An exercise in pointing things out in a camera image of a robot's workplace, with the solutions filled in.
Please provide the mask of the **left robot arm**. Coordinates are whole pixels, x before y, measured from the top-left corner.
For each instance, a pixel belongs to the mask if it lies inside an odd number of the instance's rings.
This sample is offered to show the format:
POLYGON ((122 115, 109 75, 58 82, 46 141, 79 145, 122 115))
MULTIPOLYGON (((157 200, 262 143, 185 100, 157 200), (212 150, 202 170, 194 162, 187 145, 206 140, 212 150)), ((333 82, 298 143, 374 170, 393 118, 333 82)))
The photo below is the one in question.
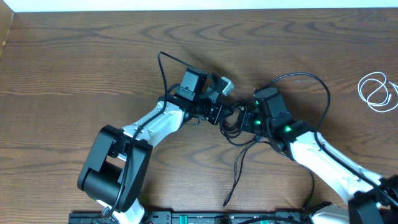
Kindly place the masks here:
POLYGON ((122 128, 102 127, 77 180, 103 206, 92 222, 140 223, 146 211, 138 197, 153 148, 192 118, 217 125, 226 109, 220 96, 233 88, 226 77, 188 67, 144 117, 122 128))

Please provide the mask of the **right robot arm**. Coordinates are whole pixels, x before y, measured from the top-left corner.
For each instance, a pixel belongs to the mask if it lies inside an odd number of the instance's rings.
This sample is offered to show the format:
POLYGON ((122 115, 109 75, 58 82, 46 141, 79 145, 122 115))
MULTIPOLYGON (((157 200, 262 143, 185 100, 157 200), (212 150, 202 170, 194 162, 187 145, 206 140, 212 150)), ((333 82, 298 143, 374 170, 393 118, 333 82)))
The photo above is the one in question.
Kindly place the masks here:
POLYGON ((385 178, 346 157, 306 121, 295 120, 277 88, 255 90, 239 128, 267 138, 273 150, 315 173, 348 205, 314 208, 308 223, 397 223, 397 176, 385 178))

